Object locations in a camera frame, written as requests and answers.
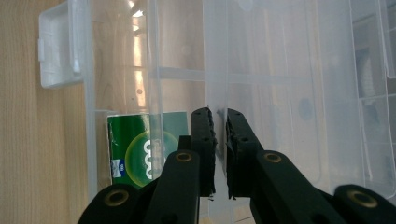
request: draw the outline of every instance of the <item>clear plastic box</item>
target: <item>clear plastic box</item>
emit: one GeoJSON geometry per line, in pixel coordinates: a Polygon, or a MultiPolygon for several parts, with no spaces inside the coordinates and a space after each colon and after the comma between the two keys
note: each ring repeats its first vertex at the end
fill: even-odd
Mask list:
{"type": "MultiPolygon", "coordinates": [[[[317,188],[332,193],[353,183],[393,197],[394,5],[390,0],[69,0],[68,17],[43,12],[39,46],[54,48],[56,41],[47,44],[45,36],[61,32],[41,18],[55,22],[52,27],[68,24],[72,37],[62,47],[76,53],[69,68],[58,70],[60,76],[66,70],[80,74],[85,85],[90,197],[110,183],[108,115],[150,113],[156,117],[151,139],[161,142],[162,112],[190,114],[207,105],[219,140],[219,193],[202,210],[219,223],[235,221],[231,214],[247,204],[226,198],[221,161],[227,108],[242,112],[263,147],[286,154],[317,188]]],[[[51,49],[40,49],[47,83],[50,77],[43,73],[51,49]]],[[[161,167],[154,169],[159,173],[161,167]]]]}

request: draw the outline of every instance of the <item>metal rivet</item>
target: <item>metal rivet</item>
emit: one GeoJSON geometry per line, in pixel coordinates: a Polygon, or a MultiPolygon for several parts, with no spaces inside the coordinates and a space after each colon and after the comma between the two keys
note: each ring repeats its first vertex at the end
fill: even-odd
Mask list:
{"type": "Polygon", "coordinates": [[[280,156],[276,155],[275,153],[265,153],[264,158],[274,163],[282,161],[282,158],[280,158],[280,156]]]}
{"type": "Polygon", "coordinates": [[[190,153],[181,152],[176,155],[176,159],[178,161],[190,161],[192,159],[192,155],[190,153]]]}
{"type": "Polygon", "coordinates": [[[347,192],[347,197],[352,200],[352,202],[357,203],[363,207],[375,208],[378,206],[378,202],[372,196],[363,193],[361,191],[351,189],[347,192]]]}
{"type": "Polygon", "coordinates": [[[110,207],[122,205],[129,198],[129,193],[125,189],[113,189],[105,197],[105,204],[110,207]]]}

